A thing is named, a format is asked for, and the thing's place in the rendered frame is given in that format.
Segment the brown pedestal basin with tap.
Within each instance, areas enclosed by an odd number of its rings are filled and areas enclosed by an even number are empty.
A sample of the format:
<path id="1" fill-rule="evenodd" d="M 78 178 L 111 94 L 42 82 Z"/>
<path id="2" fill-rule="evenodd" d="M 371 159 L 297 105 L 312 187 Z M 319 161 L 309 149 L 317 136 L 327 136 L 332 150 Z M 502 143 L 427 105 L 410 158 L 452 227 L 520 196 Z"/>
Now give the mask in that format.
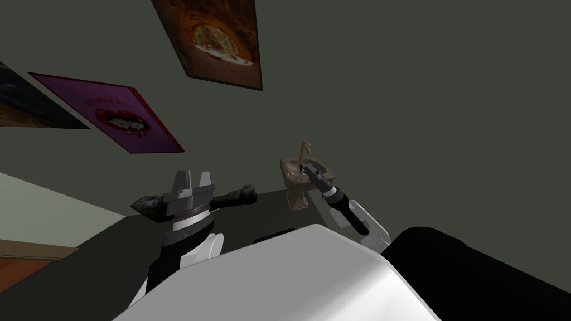
<path id="1" fill-rule="evenodd" d="M 310 164 L 325 175 L 325 178 L 333 181 L 335 174 L 321 162 L 311 157 L 310 142 L 303 140 L 299 156 L 294 158 L 281 158 L 279 160 L 280 172 L 287 189 L 286 198 L 292 211 L 301 210 L 308 206 L 305 193 L 317 189 L 303 173 L 303 167 Z"/>

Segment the purple wall picture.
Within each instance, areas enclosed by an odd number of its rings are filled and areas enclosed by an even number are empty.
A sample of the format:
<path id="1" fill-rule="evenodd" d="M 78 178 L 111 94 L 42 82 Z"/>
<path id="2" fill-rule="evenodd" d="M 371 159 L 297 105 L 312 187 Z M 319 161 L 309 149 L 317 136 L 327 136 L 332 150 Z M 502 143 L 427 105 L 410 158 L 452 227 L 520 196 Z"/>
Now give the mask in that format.
<path id="1" fill-rule="evenodd" d="M 135 88 L 33 72 L 30 75 L 128 153 L 184 152 Z"/>

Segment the dark wall picture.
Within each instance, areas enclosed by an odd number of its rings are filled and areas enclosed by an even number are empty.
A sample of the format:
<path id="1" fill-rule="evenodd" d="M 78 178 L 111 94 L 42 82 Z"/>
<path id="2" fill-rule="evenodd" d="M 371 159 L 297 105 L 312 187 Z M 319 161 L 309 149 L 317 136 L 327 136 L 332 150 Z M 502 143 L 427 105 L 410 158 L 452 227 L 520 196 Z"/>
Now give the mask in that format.
<path id="1" fill-rule="evenodd" d="M 2 62 L 0 127 L 89 129 Z"/>

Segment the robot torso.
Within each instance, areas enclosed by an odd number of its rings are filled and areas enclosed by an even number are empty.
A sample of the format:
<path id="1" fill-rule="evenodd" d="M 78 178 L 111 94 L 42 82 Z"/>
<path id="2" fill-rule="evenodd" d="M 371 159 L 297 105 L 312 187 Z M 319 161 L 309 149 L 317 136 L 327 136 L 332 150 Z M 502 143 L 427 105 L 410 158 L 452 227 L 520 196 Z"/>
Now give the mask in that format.
<path id="1" fill-rule="evenodd" d="M 441 321 L 380 254 L 320 225 L 187 266 L 113 321 Z"/>

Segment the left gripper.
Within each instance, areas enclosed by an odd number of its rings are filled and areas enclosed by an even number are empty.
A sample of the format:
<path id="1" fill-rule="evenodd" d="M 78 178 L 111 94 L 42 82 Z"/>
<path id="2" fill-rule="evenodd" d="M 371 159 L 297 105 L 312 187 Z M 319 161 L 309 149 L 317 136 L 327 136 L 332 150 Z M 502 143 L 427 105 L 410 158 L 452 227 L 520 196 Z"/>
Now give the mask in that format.
<path id="1" fill-rule="evenodd" d="M 215 185 L 211 182 L 210 171 L 201 173 L 199 187 L 191 188 L 190 170 L 177 171 L 173 181 L 173 191 L 163 195 L 163 202 L 167 205 L 167 220 L 181 220 L 192 217 L 201 212 L 210 211 L 210 201 L 214 197 Z"/>

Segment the long black lumpy object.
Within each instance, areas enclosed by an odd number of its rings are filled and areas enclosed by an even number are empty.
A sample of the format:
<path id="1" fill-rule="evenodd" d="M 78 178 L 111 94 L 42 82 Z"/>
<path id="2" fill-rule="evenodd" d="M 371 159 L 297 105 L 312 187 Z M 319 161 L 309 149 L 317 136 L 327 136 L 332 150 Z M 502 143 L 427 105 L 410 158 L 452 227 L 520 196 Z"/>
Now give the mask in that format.
<path id="1" fill-rule="evenodd" d="M 167 222 L 166 208 L 167 205 L 162 200 L 162 194 L 153 194 L 152 196 L 144 196 L 136 200 L 130 207 L 134 209 L 138 214 L 146 217 L 147 219 L 163 223 Z M 246 184 L 239 190 L 231 191 L 227 194 L 222 194 L 221 196 L 214 196 L 210 201 L 210 211 L 212 213 L 216 210 L 236 207 L 242 205 L 250 205 L 257 201 L 257 192 L 253 185 Z M 182 215 L 176 216 L 176 218 L 182 219 Z"/>

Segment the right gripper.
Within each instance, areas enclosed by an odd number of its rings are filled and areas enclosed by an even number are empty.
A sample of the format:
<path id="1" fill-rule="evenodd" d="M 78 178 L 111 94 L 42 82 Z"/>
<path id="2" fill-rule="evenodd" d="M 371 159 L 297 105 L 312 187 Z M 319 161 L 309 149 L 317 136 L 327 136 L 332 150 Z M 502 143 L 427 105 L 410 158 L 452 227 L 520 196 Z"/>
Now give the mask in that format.
<path id="1" fill-rule="evenodd" d="M 304 173 L 321 193 L 335 193 L 336 189 L 332 182 L 313 165 L 305 165 Z"/>

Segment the orange wall picture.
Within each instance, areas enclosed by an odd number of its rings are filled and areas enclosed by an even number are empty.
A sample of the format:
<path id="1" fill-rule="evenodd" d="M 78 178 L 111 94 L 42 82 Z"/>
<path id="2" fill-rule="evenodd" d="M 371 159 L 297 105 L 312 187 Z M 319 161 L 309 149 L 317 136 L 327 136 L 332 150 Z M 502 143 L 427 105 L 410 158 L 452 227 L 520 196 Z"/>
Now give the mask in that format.
<path id="1" fill-rule="evenodd" d="M 255 0 L 151 0 L 185 75 L 262 91 Z"/>

